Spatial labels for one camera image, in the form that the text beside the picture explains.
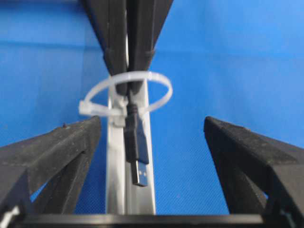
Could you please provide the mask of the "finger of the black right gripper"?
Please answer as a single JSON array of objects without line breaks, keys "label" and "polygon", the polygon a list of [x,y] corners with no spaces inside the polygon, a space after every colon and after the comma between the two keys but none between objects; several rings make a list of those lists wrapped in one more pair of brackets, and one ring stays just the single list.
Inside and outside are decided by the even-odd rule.
[{"label": "finger of the black right gripper", "polygon": [[129,71],[147,71],[172,0],[128,0]]},{"label": "finger of the black right gripper", "polygon": [[110,76],[127,71],[126,63],[126,1],[81,1],[104,54]]}]

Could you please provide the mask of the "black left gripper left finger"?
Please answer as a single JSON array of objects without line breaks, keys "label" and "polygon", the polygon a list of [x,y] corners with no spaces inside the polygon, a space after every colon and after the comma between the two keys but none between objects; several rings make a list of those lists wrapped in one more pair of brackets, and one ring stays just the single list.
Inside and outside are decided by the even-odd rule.
[{"label": "black left gripper left finger", "polygon": [[22,214],[71,214],[101,137],[98,116],[0,149],[0,225]]}]

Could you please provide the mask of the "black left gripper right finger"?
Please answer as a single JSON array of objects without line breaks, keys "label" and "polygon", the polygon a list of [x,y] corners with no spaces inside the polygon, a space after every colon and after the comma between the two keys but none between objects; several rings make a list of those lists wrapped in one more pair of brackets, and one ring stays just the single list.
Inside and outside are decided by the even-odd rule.
[{"label": "black left gripper right finger", "polygon": [[231,214],[284,215],[303,227],[303,148],[211,116],[203,131]]}]

